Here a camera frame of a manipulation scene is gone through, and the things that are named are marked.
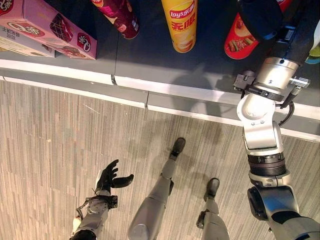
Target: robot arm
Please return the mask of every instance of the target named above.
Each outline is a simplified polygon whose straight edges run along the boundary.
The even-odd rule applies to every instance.
[[[70,240],[98,240],[108,218],[108,211],[117,208],[118,196],[110,196],[111,188],[124,188],[131,184],[134,175],[118,177],[114,168],[119,160],[110,163],[100,171],[95,184],[95,196],[85,199],[83,205],[76,209],[78,216],[73,220],[73,231]],[[87,206],[83,217],[82,208]]]
[[[238,2],[240,7],[244,6],[240,11],[244,14],[245,8],[258,1]],[[290,172],[286,169],[280,127],[273,121],[276,106],[285,108],[290,104],[292,108],[292,99],[303,87],[309,85],[308,80],[294,77],[294,74],[314,45],[313,34],[319,24],[319,1],[306,0],[301,3],[304,6],[299,9],[298,25],[285,26],[285,34],[277,35],[279,39],[256,77],[253,72],[247,71],[239,74],[234,82],[236,89],[247,93],[237,106],[237,114],[243,123],[243,139],[250,165],[249,177],[254,184],[248,190],[251,212],[258,220],[268,222],[277,240],[320,238],[320,225],[313,219],[299,215]],[[246,16],[242,15],[241,18],[249,28]],[[284,99],[283,90],[288,84],[293,84],[294,88]]]

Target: wood grain floor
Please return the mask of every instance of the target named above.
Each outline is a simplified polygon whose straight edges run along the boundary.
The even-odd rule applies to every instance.
[[[249,165],[240,127],[154,112],[54,90],[0,81],[0,239],[66,240],[75,208],[93,195],[96,175],[115,159],[119,176],[102,240],[126,240],[138,207],[177,137],[177,162],[158,240],[200,240],[196,220],[209,178],[232,240],[272,240],[250,212]],[[283,138],[287,167],[304,216],[320,220],[319,143]]]

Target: silver metal joint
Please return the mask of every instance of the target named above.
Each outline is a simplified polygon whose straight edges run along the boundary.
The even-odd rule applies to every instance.
[[[264,60],[255,82],[277,89],[285,89],[299,65],[279,57]]]
[[[303,77],[294,76],[294,78],[290,78],[289,83],[291,85],[295,85],[296,87],[307,88],[310,85],[311,81]]]
[[[249,178],[254,185],[275,188],[281,186],[291,187],[291,175],[287,170],[285,174],[279,176],[259,176],[249,172]]]

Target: shelf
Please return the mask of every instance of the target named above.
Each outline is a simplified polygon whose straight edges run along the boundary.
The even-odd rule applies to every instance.
[[[238,121],[235,107],[240,93],[232,87],[235,76],[244,70],[257,71],[270,48],[265,44],[258,45],[249,57],[242,60],[226,56],[223,46],[236,15],[236,1],[228,4],[223,0],[214,3],[199,1],[197,41],[188,53],[174,50],[159,0],[130,0],[140,22],[140,32],[131,40],[124,39],[88,0],[46,1],[97,38],[96,60],[72,59],[58,52],[56,58],[0,52],[0,75],[35,81],[37,85],[48,84],[50,88],[57,85],[68,91],[74,88],[86,92],[87,89],[87,92],[98,94],[98,98],[109,95],[115,98],[114,102],[122,98],[128,103],[134,102],[129,105],[139,103],[138,107],[147,103],[150,92],[150,108],[172,110],[176,107],[181,113],[192,112],[206,118]],[[320,66],[305,64],[296,75],[310,79],[311,84],[295,98],[295,116],[288,129],[320,135]],[[187,107],[175,106],[169,101],[180,97],[187,98],[183,100],[186,106],[197,103],[198,112],[187,111]],[[278,116],[279,119],[283,117],[281,113],[276,113],[276,118]]]
[[[96,56],[97,60],[69,58],[57,51],[55,52],[55,58],[24,56],[14,52],[5,51],[0,52],[0,60],[11,60],[68,68],[69,71],[68,69],[62,71],[60,68],[57,68],[55,71],[57,75],[63,74],[63,72],[70,72],[69,75],[64,77],[71,77],[70,75],[73,74],[74,78],[81,78],[84,73],[76,70],[88,71],[89,74],[92,74],[93,81],[95,77],[101,77],[103,74],[108,76],[114,74],[116,68],[118,31],[99,12],[99,10],[88,0],[47,0],[46,2],[60,11],[95,39],[99,39]],[[40,73],[54,72],[54,69],[52,70],[50,67],[47,69],[46,66],[38,67],[35,65],[34,68],[35,71],[39,71]],[[12,65],[12,67],[22,68],[25,67],[25,65],[20,63],[16,64],[16,66]],[[29,71],[33,71],[32,65],[27,65],[26,67],[29,68]],[[110,77],[108,76],[104,76],[106,78],[105,81],[107,84],[112,84]]]
[[[138,108],[145,108],[148,100],[147,91],[74,78],[19,70],[2,70],[1,68],[0,76],[4,76],[1,78],[8,82],[82,95]]]
[[[147,107],[153,111],[242,126],[242,122],[237,116],[237,107],[230,104],[198,101],[186,97],[151,92],[149,93]],[[286,114],[276,112],[273,119],[279,123],[285,116]],[[311,141],[320,141],[319,124],[320,121],[317,119],[293,115],[291,119],[282,126],[281,132],[284,135],[292,137],[302,137]]]
[[[152,81],[154,87],[151,84],[148,86],[153,92],[159,89],[157,83],[192,87],[198,89],[194,98],[202,100],[208,100],[203,98],[207,95],[205,90],[239,93],[232,87],[235,76],[248,69],[256,71],[269,49],[267,45],[258,45],[249,57],[242,60],[226,56],[223,46],[236,15],[236,1],[230,4],[225,1],[199,2],[197,40],[188,53],[178,53],[173,49],[161,1],[150,0],[148,4],[138,0],[131,2],[140,15],[141,29],[132,40],[119,37],[115,69],[118,85],[132,87],[142,84],[135,80],[138,79]],[[319,107],[319,65],[305,64],[297,75],[309,78],[312,82],[296,101]],[[122,83],[117,76],[129,77],[131,82]]]

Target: cable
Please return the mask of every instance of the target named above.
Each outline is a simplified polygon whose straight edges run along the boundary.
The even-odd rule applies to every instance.
[[[84,216],[82,214],[81,208],[76,208],[75,210],[78,213],[78,215],[79,215],[79,217],[81,218],[81,221],[82,221],[84,219]]]
[[[244,98],[245,94],[246,94],[245,90],[242,90],[242,92],[241,92],[241,99]]]
[[[293,101],[291,101],[289,103],[289,112],[288,112],[287,116],[281,122],[279,122],[279,127],[281,127],[283,124],[285,124],[292,117],[292,115],[294,114],[294,111],[295,111],[295,104]]]

